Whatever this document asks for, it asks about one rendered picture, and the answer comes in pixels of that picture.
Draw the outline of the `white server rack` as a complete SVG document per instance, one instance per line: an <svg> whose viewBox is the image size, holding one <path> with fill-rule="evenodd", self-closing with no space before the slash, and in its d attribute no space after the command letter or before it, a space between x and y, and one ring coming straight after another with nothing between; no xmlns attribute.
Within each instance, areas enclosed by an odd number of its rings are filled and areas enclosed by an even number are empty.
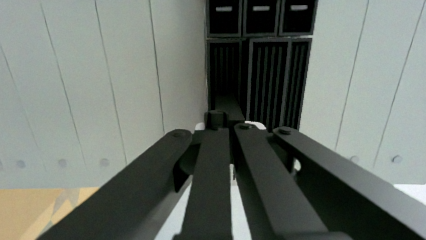
<svg viewBox="0 0 426 240"><path fill-rule="evenodd" d="M285 37L313 38L299 131L426 185L426 0L319 0L314 36L232 38L207 38L206 0L0 0L0 190L99 188L205 122L206 40Z"/></svg>

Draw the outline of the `tan wooden board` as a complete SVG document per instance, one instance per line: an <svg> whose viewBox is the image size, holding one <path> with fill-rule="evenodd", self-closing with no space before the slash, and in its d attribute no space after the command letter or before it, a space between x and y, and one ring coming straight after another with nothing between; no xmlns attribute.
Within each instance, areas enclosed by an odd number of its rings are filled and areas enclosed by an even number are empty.
<svg viewBox="0 0 426 240"><path fill-rule="evenodd" d="M64 189L1 189L0 240L20 240Z"/></svg>

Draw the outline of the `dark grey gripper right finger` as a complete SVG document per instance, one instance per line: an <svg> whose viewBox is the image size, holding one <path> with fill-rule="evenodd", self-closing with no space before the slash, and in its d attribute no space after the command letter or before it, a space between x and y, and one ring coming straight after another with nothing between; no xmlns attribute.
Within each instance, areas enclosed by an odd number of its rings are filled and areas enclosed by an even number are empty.
<svg viewBox="0 0 426 240"><path fill-rule="evenodd" d="M426 240L426 203L296 129L245 121L224 94L251 240Z"/></svg>

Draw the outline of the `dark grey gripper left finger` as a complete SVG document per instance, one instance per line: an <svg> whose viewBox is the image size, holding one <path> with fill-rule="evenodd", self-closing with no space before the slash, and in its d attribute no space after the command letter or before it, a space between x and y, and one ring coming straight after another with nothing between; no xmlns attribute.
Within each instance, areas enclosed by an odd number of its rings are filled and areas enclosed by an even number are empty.
<svg viewBox="0 0 426 240"><path fill-rule="evenodd" d="M171 240L235 240L224 92L204 120L165 134L35 240L155 240L191 182Z"/></svg>

